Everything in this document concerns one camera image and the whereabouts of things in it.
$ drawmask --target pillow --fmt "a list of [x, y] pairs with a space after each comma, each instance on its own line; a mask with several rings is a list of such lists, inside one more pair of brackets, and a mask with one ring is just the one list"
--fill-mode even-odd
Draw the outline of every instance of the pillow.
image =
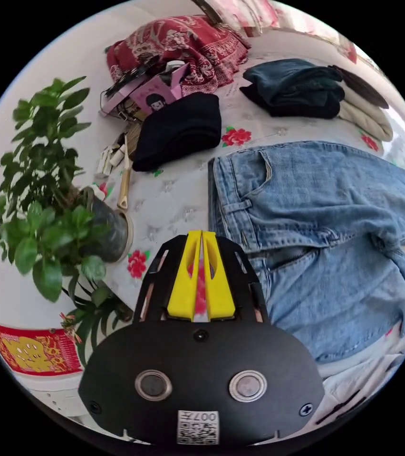
[[197, 0], [195, 3], [203, 11], [203, 6], [214, 10], [226, 25], [250, 38], [279, 26], [279, 17], [270, 0]]

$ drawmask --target black folded cloth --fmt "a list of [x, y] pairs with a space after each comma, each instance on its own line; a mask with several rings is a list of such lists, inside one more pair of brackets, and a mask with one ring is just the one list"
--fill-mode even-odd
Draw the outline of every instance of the black folded cloth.
[[337, 65], [328, 65], [328, 67], [337, 70], [341, 74], [347, 87], [350, 87], [351, 90], [355, 91], [370, 104], [383, 109], [389, 108], [387, 101], [361, 76], [358, 76], [351, 71], [344, 70]]
[[316, 117], [318, 119], [334, 119], [339, 114], [340, 100], [343, 96], [340, 92], [328, 92], [326, 104], [313, 106], [311, 104], [289, 103], [279, 106], [269, 105], [258, 93], [255, 84], [240, 87], [240, 91], [260, 108], [267, 111], [271, 117]]
[[217, 147], [222, 117], [217, 95], [195, 92], [150, 114], [143, 123], [133, 161], [135, 171]]

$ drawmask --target jeans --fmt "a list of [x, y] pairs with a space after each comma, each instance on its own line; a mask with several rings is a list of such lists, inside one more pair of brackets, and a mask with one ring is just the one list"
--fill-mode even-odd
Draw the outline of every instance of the jeans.
[[239, 243], [271, 323], [318, 363], [402, 320], [405, 171], [336, 143], [249, 148], [209, 163], [209, 228]]

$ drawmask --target red flower print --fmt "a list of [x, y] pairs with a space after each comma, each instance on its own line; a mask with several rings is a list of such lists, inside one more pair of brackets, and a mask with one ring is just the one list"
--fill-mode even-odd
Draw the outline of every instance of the red flower print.
[[244, 143], [247, 143], [251, 140], [251, 132], [240, 128], [236, 130], [235, 128], [228, 130], [223, 136], [222, 141], [227, 146], [242, 146]]
[[378, 145], [377, 143], [369, 136], [361, 135], [361, 139], [375, 152], [378, 152]]
[[107, 196], [107, 188], [106, 188], [106, 183], [103, 182], [100, 186], [99, 189]]
[[[193, 275], [193, 264], [188, 268], [188, 274], [190, 277]], [[204, 260], [201, 259], [199, 262], [198, 269], [198, 285], [196, 288], [196, 300], [194, 306], [195, 315], [202, 315], [206, 312], [206, 287], [204, 280]]]
[[127, 269], [133, 279], [140, 279], [142, 277], [142, 274], [147, 269], [147, 266], [145, 265], [146, 260], [146, 254], [141, 253], [139, 250], [135, 250], [128, 258]]

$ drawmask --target dark green folded clothes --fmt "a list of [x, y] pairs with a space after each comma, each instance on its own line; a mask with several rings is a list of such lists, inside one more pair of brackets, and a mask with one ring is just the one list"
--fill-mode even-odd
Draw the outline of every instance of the dark green folded clothes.
[[334, 119], [339, 114], [340, 98], [333, 92], [327, 92], [324, 106], [311, 106], [303, 103], [282, 104], [269, 106], [256, 91], [254, 84], [240, 87], [240, 91], [260, 108], [267, 111], [271, 117], [316, 117], [318, 119]]
[[338, 84], [342, 81], [339, 71], [300, 58], [261, 63], [246, 70], [243, 77], [270, 107], [324, 107], [329, 98], [340, 102], [345, 97]]

